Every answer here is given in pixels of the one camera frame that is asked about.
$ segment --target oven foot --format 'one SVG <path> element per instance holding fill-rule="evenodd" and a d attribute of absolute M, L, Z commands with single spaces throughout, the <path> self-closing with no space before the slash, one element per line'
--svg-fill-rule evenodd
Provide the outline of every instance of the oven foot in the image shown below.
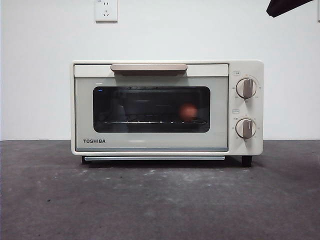
<path fill-rule="evenodd" d="M 81 156 L 81 158 L 82 158 L 82 164 L 90 164 L 91 163 L 91 161 L 85 160 L 85 156 Z"/>
<path fill-rule="evenodd" d="M 252 156 L 242 156 L 242 166 L 246 168 L 251 168 Z"/>

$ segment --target toaster oven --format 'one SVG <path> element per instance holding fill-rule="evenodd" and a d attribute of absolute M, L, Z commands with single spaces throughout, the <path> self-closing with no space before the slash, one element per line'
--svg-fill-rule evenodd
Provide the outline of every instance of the toaster oven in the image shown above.
<path fill-rule="evenodd" d="M 263 150 L 259 60 L 74 61 L 71 151 L 108 160 L 224 160 Z"/>

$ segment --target timer knob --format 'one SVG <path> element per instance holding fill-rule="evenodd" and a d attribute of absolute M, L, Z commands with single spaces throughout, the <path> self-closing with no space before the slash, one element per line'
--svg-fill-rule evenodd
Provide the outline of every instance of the timer knob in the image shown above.
<path fill-rule="evenodd" d="M 256 133 L 256 124 L 251 119 L 241 119 L 235 125 L 235 130 L 241 138 L 249 139 Z"/>
<path fill-rule="evenodd" d="M 249 99 L 255 95 L 257 84 L 252 78 L 241 79 L 236 85 L 236 92 L 243 99 Z"/>

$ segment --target wall outlet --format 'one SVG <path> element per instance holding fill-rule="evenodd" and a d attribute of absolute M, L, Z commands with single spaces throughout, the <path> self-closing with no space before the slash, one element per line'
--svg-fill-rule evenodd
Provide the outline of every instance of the wall outlet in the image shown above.
<path fill-rule="evenodd" d="M 95 0 L 96 22 L 118 21 L 118 0 Z"/>

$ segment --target oven window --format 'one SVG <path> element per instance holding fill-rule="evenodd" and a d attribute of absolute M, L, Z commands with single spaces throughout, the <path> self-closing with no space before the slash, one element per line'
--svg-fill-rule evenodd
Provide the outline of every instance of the oven window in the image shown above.
<path fill-rule="evenodd" d="M 98 133 L 205 133 L 210 90 L 205 86 L 103 86 L 93 90 Z"/>

